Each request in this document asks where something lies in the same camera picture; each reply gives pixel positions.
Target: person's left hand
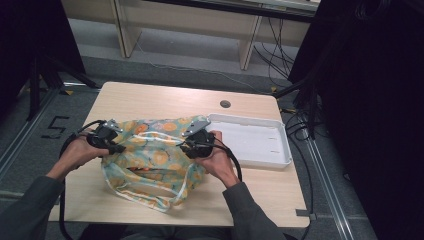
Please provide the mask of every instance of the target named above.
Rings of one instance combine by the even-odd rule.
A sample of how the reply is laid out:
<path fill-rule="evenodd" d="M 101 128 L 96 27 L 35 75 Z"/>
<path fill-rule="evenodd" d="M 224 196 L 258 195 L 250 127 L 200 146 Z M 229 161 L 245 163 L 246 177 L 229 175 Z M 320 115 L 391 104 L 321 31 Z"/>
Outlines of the person's left hand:
<path fill-rule="evenodd" d="M 85 136 L 78 136 L 63 152 L 59 161 L 46 175 L 62 181 L 72 170 L 83 166 L 88 161 L 109 154 L 107 149 L 99 149 L 88 144 Z"/>

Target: hand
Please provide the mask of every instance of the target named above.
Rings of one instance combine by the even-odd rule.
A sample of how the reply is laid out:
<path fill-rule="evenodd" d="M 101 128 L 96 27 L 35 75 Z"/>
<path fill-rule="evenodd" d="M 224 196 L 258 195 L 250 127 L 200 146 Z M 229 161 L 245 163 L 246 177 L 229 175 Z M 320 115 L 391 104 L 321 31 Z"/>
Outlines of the hand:
<path fill-rule="evenodd" d="M 222 132 L 211 131 L 211 133 L 215 135 L 216 139 L 222 142 Z M 221 142 L 215 141 L 215 144 L 223 146 Z M 221 180 L 226 188 L 232 187 L 240 182 L 234 173 L 231 159 L 227 156 L 227 153 L 220 148 L 214 147 L 211 155 L 206 158 L 196 158 L 195 161 L 203 166 L 210 174 Z"/>
<path fill-rule="evenodd" d="M 59 161 L 53 166 L 47 177 L 63 181 L 66 175 L 88 161 L 109 154 L 107 149 L 99 149 L 88 144 L 85 136 L 79 136 L 72 141 L 63 152 Z"/>

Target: person's right hand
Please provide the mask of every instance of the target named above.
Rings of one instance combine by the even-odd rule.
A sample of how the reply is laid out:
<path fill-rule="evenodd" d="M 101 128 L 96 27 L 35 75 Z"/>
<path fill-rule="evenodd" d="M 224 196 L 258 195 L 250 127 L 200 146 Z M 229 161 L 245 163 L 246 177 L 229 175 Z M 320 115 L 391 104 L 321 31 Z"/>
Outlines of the person's right hand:
<path fill-rule="evenodd" d="M 216 139 L 222 142 L 222 132 L 211 131 L 211 133 L 215 135 Z M 223 146 L 219 141 L 215 141 L 215 144 Z M 234 173 L 231 159 L 227 156 L 227 153 L 220 148 L 214 147 L 211 155 L 206 158 L 196 158 L 195 161 L 203 166 L 207 172 L 221 180 L 226 188 L 232 187 L 240 182 Z"/>

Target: forearm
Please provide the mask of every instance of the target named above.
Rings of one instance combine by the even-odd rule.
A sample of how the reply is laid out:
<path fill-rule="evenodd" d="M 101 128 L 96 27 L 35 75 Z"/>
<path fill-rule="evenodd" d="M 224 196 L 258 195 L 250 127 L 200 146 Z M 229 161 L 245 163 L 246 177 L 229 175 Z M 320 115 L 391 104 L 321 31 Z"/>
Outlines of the forearm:
<path fill-rule="evenodd" d="M 0 214 L 0 239 L 44 239 L 50 211 L 64 185 L 43 176 Z"/>
<path fill-rule="evenodd" d="M 236 239 L 286 239 L 255 203 L 245 183 L 238 183 L 223 194 L 233 216 Z"/>

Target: gray carpet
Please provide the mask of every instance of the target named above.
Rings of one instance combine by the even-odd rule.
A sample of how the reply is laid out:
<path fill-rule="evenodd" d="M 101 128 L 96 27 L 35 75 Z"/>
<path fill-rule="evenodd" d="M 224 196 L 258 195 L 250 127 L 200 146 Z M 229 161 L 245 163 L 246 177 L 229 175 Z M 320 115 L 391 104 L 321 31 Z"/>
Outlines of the gray carpet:
<path fill-rule="evenodd" d="M 266 77 L 227 74 L 231 78 L 247 83 L 250 86 L 229 80 L 221 75 L 204 73 L 198 71 L 175 71 L 170 69 L 158 69 L 145 63 L 124 62 L 115 60 L 105 60 L 98 58 L 83 58 L 87 75 L 100 85 L 106 81 L 120 81 L 130 83 L 142 83 L 153 85 L 178 86 L 188 88 L 200 88 L 222 91 L 234 91 L 244 93 L 270 92 L 270 87 L 274 86 Z M 62 74 L 65 81 L 75 81 L 66 74 Z M 66 136 L 77 129 L 84 122 L 90 108 L 97 96 L 97 93 L 87 91 L 86 87 L 74 88 L 72 95 L 58 95 L 51 106 L 47 109 L 36 131 L 30 136 L 24 150 L 10 167 L 5 177 L 0 181 L 0 190 L 12 192 L 24 192 L 31 182 L 39 175 L 44 175 L 57 160 L 58 152 Z M 282 108 L 292 108 L 292 100 L 296 93 L 280 99 L 278 105 Z M 1 152 L 11 142 L 14 135 L 19 131 L 20 126 L 25 122 L 28 107 L 28 96 L 23 95 L 16 103 L 5 119 L 2 120 L 0 131 Z M 48 129 L 49 124 L 56 116 L 69 117 L 69 119 L 58 119 L 55 126 L 66 127 L 64 134 L 59 139 L 42 138 L 43 135 L 55 136 L 58 130 Z M 283 114 L 284 122 L 291 117 L 290 114 Z M 318 129 L 322 135 L 326 135 L 326 130 L 322 126 Z M 311 205 L 310 186 L 305 165 L 301 160 L 299 152 L 293 143 L 289 143 L 296 164 L 296 168 L 301 182 L 306 205 Z M 301 151 L 306 157 L 306 162 L 311 170 L 313 186 L 313 206 L 317 220 L 311 221 L 309 233 L 306 239 L 340 239 L 339 232 L 334 223 L 330 208 L 322 190 L 321 183 L 317 177 L 313 163 L 309 156 L 305 142 L 297 141 Z M 373 230 L 366 218 L 366 215 L 358 201 L 354 189 L 349 181 L 343 178 L 343 166 L 339 156 L 334 149 L 331 139 L 317 135 L 322 158 L 325 161 L 332 183 L 341 200 L 344 211 L 348 215 L 349 222 L 353 229 L 355 239 L 376 239 Z M 13 201 L 0 198 L 0 211 L 4 210 Z M 77 238 L 86 224 L 67 224 L 70 234 Z M 285 232 L 300 238 L 305 229 L 283 229 Z M 57 223 L 49 223 L 47 239 L 60 239 L 61 235 Z"/>

